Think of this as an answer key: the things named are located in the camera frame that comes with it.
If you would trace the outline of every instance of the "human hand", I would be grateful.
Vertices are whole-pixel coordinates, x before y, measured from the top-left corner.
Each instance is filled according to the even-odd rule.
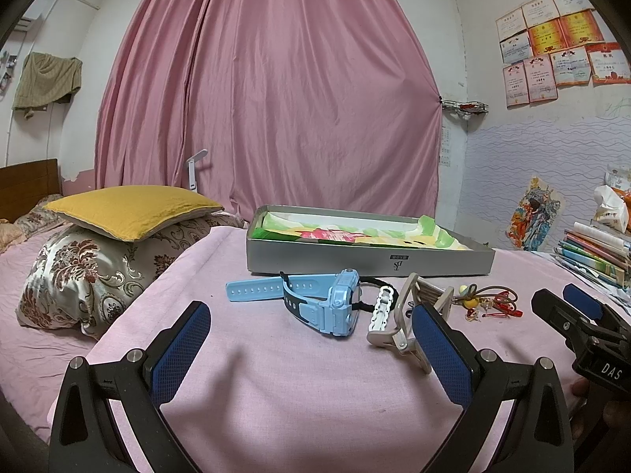
[[[572,384],[572,394],[575,397],[586,398],[589,393],[589,380],[580,378]],[[631,402],[617,402],[611,400],[607,402],[603,409],[603,420],[609,428],[616,429],[622,427],[631,419]],[[582,414],[577,414],[572,418],[572,439],[578,439],[583,434],[584,422]]]

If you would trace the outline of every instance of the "box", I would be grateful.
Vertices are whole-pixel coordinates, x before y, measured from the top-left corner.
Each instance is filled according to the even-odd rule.
[[[247,268],[255,274],[336,274],[354,268],[361,276],[422,277],[484,276],[491,271],[495,251],[452,231],[470,250],[360,246],[252,238],[267,212],[318,215],[416,224],[417,219],[321,208],[265,205],[257,209],[247,233]]]

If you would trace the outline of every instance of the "metal screw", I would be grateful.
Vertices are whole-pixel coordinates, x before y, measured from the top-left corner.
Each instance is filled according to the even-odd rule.
[[[130,363],[137,363],[143,358],[143,351],[141,349],[133,349],[127,353],[127,360]]]
[[[497,359],[497,354],[491,349],[484,349],[480,351],[480,357],[487,363],[493,363]]]
[[[552,362],[552,359],[550,359],[550,358],[541,358],[539,360],[539,364],[541,365],[541,367],[543,369],[552,369],[552,368],[554,368],[554,363]]]
[[[72,369],[80,368],[81,365],[83,365],[83,358],[80,356],[77,356],[70,360],[70,368]]]

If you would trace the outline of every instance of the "blue watch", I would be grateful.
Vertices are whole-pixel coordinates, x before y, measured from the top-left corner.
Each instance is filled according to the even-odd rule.
[[[361,305],[360,277],[356,270],[339,274],[267,277],[226,284],[231,302],[283,299],[285,307],[304,324],[333,336],[349,336]]]

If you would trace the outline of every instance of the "white wall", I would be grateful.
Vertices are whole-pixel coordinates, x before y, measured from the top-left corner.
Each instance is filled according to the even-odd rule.
[[[398,1],[421,42],[443,98],[466,101],[465,46],[456,0]],[[467,124],[444,116],[443,125],[449,135],[449,143],[443,141],[443,147],[449,151],[443,158],[449,158],[450,166],[439,167],[436,221],[453,229],[463,181]]]
[[[64,180],[94,168],[99,107],[127,25],[141,0],[103,0],[86,35],[79,57],[83,87],[64,120],[59,162]]]
[[[79,56],[86,32],[97,13],[77,0],[40,1],[43,7],[40,21],[26,34],[11,34],[4,46],[4,50],[11,55],[18,55],[18,63],[14,78],[0,101],[0,166],[58,157],[67,105],[49,105],[47,112],[36,112],[33,118],[26,121],[23,112],[13,115],[13,98],[24,58],[31,51],[63,58]],[[87,1],[96,6],[101,2]]]
[[[494,246],[509,246],[504,231],[533,174],[564,194],[568,221],[593,213],[594,184],[602,180],[611,151],[605,145],[604,156],[595,158],[591,130],[607,127],[606,119],[631,116],[629,85],[563,88],[557,101],[506,108],[495,20],[528,1],[457,0],[469,99],[488,103],[490,113],[469,126],[456,231]],[[621,144],[631,143],[624,121],[615,133]]]

